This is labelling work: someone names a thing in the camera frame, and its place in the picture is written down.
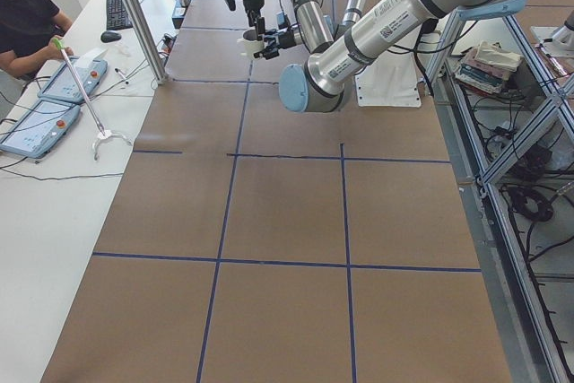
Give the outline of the white ceramic mug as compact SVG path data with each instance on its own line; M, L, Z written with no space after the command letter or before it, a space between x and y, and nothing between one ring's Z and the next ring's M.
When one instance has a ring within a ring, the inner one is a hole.
M250 60L259 59L260 53L265 48L264 41L260 39L254 29L245 30L242 36L237 39L237 45L240 48L240 54Z

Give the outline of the black keyboard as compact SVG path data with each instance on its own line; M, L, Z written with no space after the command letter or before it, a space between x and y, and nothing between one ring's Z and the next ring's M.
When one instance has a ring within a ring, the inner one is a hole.
M122 0L106 0L106 29L125 30L133 27Z

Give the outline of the black computer mouse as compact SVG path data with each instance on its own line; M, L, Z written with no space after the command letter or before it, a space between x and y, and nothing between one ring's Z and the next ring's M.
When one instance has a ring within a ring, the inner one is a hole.
M100 41L102 43L111 43L122 39L122 35L113 30L105 30L100 34Z

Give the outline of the metal rod reacher tool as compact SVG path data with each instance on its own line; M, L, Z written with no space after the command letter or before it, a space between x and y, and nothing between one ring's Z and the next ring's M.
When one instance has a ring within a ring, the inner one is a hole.
M124 133L122 132L118 132L118 131L114 131L114 130L110 130L107 129L102 121L100 120L100 117L98 116L98 114L96 113L91 100L86 92L86 90L83 87L83 82L80 79L80 75L77 73L74 65L72 64L72 61L70 60L70 57L68 56L67 52L66 52L66 48L63 44L63 40L57 37L53 37L50 41L61 53L62 58L65 61L65 64L68 67L68 70L71 73L71 76L74 79L74 82L76 83L76 86L78 87L80 93L83 96L83 100L84 100L84 104L86 105L86 107L88 108L94 122L95 125L98 129L98 133L96 135L96 138L94 140L94 142L91 145L91 150L93 153L93 158L95 161L97 161L99 159L99 147L102 143L107 142L110 139L113 138L121 138L127 145L132 146L133 142L131 139L129 139Z

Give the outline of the upper teach pendant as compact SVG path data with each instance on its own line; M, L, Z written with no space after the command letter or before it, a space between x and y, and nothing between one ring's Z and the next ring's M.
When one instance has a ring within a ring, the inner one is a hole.
M108 70L108 62L104 59L88 57L70 57L70 61L87 95L92 95ZM83 96L66 63L62 63L52 74L38 92L38 97L73 104L83 102Z

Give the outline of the teach pendant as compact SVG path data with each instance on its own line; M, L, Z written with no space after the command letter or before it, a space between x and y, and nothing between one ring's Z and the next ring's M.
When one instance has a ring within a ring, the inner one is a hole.
M104 59L88 57L70 57L70 61L87 95L92 95L108 70L108 62ZM66 63L62 63L52 74L38 92L38 97L73 104L83 102L83 96Z
M43 158L79 117L77 104L39 99L1 139L1 150L27 158Z

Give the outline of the stack of books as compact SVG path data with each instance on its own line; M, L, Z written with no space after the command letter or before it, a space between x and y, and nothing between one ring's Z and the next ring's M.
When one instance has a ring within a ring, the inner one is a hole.
M482 41L466 50L454 76L463 85L487 95L500 93L523 62L523 56L499 44Z

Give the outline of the seated person black shirt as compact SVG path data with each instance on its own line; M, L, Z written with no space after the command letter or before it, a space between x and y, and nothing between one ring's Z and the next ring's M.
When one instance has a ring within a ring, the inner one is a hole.
M48 60L62 57L54 43L73 21L52 0L1 0L1 69L29 79Z

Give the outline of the lower teach pendant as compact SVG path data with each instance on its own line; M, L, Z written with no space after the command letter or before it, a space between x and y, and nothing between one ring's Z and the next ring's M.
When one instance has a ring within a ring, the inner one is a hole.
M1 150L27 158L43 158L79 117L77 104L39 99L1 139Z

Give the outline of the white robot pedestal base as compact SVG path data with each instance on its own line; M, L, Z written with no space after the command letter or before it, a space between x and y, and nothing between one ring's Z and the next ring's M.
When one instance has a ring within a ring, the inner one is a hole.
M419 108L418 77L411 54L388 51L354 76L361 107Z

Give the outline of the aluminium frame post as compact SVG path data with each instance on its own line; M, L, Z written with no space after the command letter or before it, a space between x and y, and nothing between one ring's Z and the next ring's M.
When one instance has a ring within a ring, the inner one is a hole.
M158 85L165 83L167 74L160 55L156 49L152 33L147 24L142 7L138 0L123 0L125 8L131 17L135 35L139 41L144 57L152 70L153 77Z

